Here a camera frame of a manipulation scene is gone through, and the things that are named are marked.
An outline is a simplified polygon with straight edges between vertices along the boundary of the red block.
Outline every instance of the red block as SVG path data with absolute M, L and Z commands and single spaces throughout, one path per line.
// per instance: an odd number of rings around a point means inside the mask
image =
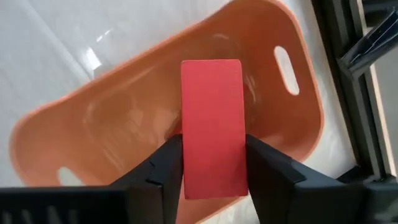
M 187 60 L 181 70 L 185 198 L 247 195 L 241 62 Z

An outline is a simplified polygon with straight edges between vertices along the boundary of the black metal frame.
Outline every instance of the black metal frame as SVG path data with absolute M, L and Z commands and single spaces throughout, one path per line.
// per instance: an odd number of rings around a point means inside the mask
M 344 56 L 363 36 L 356 0 L 312 0 L 331 73 L 360 169 L 357 175 L 369 181 L 384 181 L 391 175 L 371 72 L 350 78 L 339 67 Z

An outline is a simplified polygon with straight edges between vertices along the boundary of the red foam block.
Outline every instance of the red foam block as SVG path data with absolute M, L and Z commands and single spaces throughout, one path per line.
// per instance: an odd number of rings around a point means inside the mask
M 187 60 L 181 70 L 185 198 L 247 195 L 240 61 Z

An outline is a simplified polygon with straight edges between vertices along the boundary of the white floor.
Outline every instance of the white floor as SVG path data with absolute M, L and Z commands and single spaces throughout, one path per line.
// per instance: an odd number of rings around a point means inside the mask
M 8 138 L 28 111 L 218 10 L 227 0 L 0 1 L 0 186 L 22 186 Z M 325 128 L 305 164 L 337 177 L 355 161 L 310 0 L 283 0 L 296 15 L 317 76 Z M 258 223 L 250 198 L 207 223 Z

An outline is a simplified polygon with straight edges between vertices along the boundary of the orange basket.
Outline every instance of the orange basket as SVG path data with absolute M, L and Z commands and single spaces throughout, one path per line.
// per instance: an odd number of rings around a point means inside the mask
M 285 86 L 277 46 L 289 54 L 298 95 Z M 28 186 L 59 186 L 61 167 L 87 185 L 110 184 L 180 131 L 181 61 L 224 58 L 243 65 L 247 133 L 305 160 L 323 115 L 299 25 L 279 1 L 237 0 L 19 121 L 10 143 L 15 170 Z M 177 222 L 200 221 L 237 199 L 182 195 Z

